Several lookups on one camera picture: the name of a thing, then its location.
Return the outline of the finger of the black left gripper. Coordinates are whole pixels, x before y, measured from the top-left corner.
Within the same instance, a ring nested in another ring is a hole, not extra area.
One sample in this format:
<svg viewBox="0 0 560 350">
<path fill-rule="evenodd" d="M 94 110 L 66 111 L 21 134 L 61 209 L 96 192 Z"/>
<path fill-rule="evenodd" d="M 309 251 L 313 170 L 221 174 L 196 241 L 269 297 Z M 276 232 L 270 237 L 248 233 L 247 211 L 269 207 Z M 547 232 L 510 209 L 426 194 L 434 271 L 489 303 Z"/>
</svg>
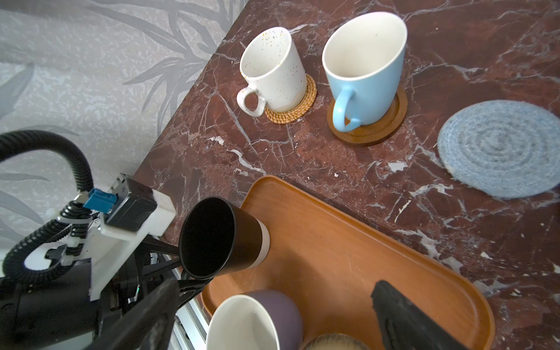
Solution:
<svg viewBox="0 0 560 350">
<path fill-rule="evenodd" d="M 201 294 L 204 288 L 213 280 L 210 279 L 194 279 L 187 274 L 182 274 L 181 279 L 178 281 L 179 286 L 179 299 L 178 308 L 182 308 L 197 295 Z"/>
</svg>

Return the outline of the light blue mug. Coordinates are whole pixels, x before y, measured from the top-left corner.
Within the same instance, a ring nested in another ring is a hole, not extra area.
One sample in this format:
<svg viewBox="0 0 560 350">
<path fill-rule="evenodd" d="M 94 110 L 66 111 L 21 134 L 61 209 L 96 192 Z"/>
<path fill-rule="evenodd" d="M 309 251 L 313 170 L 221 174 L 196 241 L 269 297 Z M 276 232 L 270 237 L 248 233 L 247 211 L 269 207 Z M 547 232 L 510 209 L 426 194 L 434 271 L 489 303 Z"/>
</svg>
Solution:
<svg viewBox="0 0 560 350">
<path fill-rule="evenodd" d="M 328 39 L 322 65 L 335 99 L 337 131 L 353 131 L 386 114 L 400 83 L 407 38 L 399 16 L 373 12 L 348 21 Z"/>
</svg>

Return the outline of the white speckled mug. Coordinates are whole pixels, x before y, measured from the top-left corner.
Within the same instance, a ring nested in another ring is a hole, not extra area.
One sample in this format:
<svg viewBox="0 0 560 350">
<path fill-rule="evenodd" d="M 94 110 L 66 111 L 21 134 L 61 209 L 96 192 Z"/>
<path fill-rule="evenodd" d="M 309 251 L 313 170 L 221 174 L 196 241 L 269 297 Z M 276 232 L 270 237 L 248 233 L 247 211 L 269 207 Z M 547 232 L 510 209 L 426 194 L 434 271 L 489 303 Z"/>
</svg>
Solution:
<svg viewBox="0 0 560 350">
<path fill-rule="evenodd" d="M 299 105 L 306 94 L 306 73 L 286 28 L 258 34 L 241 58 L 240 73 L 248 84 L 237 95 L 243 112 L 258 118 L 266 108 L 283 113 Z"/>
</svg>

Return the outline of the beige yellow mug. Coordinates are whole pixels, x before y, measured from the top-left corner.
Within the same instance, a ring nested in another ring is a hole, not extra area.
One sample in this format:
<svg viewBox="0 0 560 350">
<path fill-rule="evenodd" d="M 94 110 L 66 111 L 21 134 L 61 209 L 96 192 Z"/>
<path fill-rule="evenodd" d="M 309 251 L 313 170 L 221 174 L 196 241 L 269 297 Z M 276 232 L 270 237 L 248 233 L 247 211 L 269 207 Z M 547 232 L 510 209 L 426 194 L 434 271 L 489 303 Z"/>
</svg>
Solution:
<svg viewBox="0 0 560 350">
<path fill-rule="evenodd" d="M 304 350 L 370 350 L 362 341 L 341 333 L 321 335 L 310 341 Z"/>
</svg>

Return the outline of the white mug purple handle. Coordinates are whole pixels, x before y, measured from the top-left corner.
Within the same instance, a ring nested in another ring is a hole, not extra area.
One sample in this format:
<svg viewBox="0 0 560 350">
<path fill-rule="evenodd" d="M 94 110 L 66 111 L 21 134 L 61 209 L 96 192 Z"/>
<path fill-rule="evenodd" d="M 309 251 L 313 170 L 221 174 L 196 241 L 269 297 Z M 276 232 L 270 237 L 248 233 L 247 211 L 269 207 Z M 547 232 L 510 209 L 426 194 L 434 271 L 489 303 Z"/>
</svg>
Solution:
<svg viewBox="0 0 560 350">
<path fill-rule="evenodd" d="M 206 338 L 207 349 L 299 349 L 303 320 L 284 293 L 259 290 L 221 303 Z"/>
</svg>

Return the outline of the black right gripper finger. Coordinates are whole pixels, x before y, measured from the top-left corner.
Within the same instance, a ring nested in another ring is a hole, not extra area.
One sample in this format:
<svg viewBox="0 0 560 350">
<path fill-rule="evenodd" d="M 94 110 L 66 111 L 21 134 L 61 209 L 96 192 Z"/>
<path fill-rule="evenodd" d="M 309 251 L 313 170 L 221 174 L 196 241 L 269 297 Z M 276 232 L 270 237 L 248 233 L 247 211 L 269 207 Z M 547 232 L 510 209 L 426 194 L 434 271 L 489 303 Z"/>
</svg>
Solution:
<svg viewBox="0 0 560 350">
<path fill-rule="evenodd" d="M 389 282 L 371 295 L 385 349 L 465 349 Z"/>
</svg>

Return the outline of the black mug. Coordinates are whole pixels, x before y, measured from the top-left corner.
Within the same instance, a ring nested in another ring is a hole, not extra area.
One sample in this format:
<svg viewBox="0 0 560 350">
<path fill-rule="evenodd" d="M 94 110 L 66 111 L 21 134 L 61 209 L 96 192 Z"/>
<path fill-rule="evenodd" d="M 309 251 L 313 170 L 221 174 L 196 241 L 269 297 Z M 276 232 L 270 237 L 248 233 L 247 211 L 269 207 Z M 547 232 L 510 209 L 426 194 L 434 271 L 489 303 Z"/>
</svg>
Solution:
<svg viewBox="0 0 560 350">
<path fill-rule="evenodd" d="M 191 278 L 208 280 L 261 264 L 271 235 L 257 218 L 220 197 L 196 204 L 179 237 L 179 258 Z"/>
</svg>

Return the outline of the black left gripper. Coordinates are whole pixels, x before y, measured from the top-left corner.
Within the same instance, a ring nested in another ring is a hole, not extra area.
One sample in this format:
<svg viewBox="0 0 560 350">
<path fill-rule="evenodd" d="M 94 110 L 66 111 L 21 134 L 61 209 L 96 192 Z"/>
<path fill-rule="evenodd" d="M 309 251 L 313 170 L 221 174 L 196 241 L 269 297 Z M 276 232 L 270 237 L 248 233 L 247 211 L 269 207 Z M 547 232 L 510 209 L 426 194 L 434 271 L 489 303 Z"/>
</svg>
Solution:
<svg viewBox="0 0 560 350">
<path fill-rule="evenodd" d="M 40 349 L 86 333 L 97 338 L 89 349 L 169 348 L 178 281 L 167 279 L 136 306 L 133 300 L 144 266 L 168 262 L 166 256 L 181 264 L 177 246 L 146 236 L 97 300 L 90 299 L 89 259 L 46 284 L 2 278 L 1 348 Z"/>
</svg>

